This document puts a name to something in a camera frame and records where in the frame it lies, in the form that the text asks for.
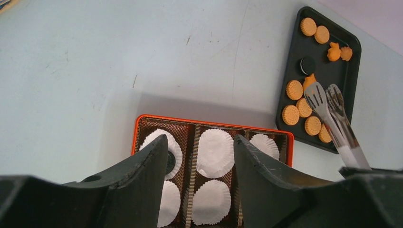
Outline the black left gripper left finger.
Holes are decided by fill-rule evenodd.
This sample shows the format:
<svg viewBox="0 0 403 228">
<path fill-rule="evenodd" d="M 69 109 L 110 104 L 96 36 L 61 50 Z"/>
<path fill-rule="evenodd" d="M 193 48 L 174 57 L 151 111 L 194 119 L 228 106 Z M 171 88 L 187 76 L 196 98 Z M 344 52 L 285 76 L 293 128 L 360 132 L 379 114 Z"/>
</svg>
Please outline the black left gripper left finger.
<svg viewBox="0 0 403 228">
<path fill-rule="evenodd" d="M 0 178 L 3 228 L 155 228 L 164 177 L 143 150 L 81 182 L 30 175 Z"/>
</svg>

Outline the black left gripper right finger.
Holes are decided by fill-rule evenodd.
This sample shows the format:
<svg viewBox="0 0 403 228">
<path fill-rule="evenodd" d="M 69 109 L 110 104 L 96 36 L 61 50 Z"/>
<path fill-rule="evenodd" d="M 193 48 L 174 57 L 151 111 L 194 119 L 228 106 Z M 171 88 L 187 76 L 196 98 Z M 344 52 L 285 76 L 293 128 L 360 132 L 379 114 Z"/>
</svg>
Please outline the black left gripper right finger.
<svg viewBox="0 0 403 228">
<path fill-rule="evenodd" d="M 266 155 L 236 135 L 234 157 L 247 228 L 400 228 L 403 173 L 342 167 L 332 182 Z"/>
</svg>

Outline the black sandwich cookie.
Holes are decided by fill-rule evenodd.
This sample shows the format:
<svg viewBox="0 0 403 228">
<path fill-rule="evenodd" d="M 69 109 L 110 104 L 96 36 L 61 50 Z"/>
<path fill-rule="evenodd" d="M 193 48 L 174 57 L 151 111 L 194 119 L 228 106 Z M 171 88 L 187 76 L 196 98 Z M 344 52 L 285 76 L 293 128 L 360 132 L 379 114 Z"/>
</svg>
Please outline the black sandwich cookie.
<svg viewBox="0 0 403 228">
<path fill-rule="evenodd" d="M 310 56 L 303 57 L 300 60 L 299 64 L 300 64 L 300 69 L 301 69 L 302 73 L 305 75 L 311 75 L 312 73 L 314 73 L 314 71 L 316 69 L 316 62 Z"/>
<path fill-rule="evenodd" d="M 166 164 L 166 170 L 165 170 L 165 175 L 168 175 L 171 173 L 176 165 L 176 158 L 175 155 L 171 152 L 168 151 L 168 156 L 167 156 L 167 164 Z"/>
</svg>

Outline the orange cookie box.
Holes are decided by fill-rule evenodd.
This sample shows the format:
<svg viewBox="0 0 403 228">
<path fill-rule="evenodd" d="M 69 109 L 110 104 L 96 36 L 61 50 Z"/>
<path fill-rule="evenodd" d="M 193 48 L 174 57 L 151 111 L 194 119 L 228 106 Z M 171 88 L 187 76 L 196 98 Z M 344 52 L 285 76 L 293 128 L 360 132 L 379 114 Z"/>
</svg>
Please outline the orange cookie box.
<svg viewBox="0 0 403 228">
<path fill-rule="evenodd" d="M 160 135 L 168 139 L 160 228 L 244 226 L 234 161 L 235 136 L 243 136 L 287 165 L 293 161 L 294 136 L 289 132 L 146 114 L 135 122 L 132 152 Z"/>
</svg>

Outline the metal tongs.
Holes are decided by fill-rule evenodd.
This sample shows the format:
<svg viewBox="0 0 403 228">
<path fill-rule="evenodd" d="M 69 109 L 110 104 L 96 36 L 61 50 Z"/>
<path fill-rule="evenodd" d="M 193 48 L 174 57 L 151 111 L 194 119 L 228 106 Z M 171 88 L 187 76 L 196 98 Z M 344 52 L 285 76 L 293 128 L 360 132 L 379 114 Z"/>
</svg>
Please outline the metal tongs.
<svg viewBox="0 0 403 228">
<path fill-rule="evenodd" d="M 347 118 L 343 95 L 337 85 L 324 89 L 310 84 L 304 91 L 309 106 L 323 121 L 325 128 L 346 167 L 371 170 L 371 167 Z"/>
</svg>

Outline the black cookie tray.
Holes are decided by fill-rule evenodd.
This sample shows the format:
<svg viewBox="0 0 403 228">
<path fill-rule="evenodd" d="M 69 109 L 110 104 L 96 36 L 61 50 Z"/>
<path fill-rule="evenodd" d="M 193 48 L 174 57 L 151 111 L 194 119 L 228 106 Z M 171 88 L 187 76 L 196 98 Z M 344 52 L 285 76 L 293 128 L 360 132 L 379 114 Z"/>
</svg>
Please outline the black cookie tray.
<svg viewBox="0 0 403 228">
<path fill-rule="evenodd" d="M 349 61 L 341 59 L 338 61 L 330 61 L 327 57 L 327 51 L 330 49 L 329 43 L 319 44 L 313 37 L 303 35 L 300 23 L 304 18 L 313 19 L 318 26 L 325 26 L 330 32 L 331 42 L 339 44 L 340 47 L 351 48 L 353 52 L 351 59 Z M 353 33 L 333 22 L 312 7 L 302 7 L 297 13 L 290 42 L 276 113 L 277 128 L 281 131 L 293 133 L 295 139 L 302 143 L 336 154 L 337 150 L 332 142 L 324 143 L 320 141 L 318 136 L 310 136 L 306 133 L 304 118 L 300 118 L 299 122 L 295 125 L 287 125 L 283 121 L 282 111 L 284 107 L 296 104 L 295 100 L 287 96 L 286 86 L 288 82 L 292 80 L 297 80 L 300 83 L 304 82 L 306 75 L 303 74 L 301 70 L 300 61 L 304 57 L 313 58 L 316 65 L 314 76 L 317 82 L 319 82 L 324 89 L 328 88 L 331 84 L 335 84 L 339 87 L 344 98 L 346 116 L 348 120 L 351 121 L 361 53 L 361 43 Z"/>
</svg>

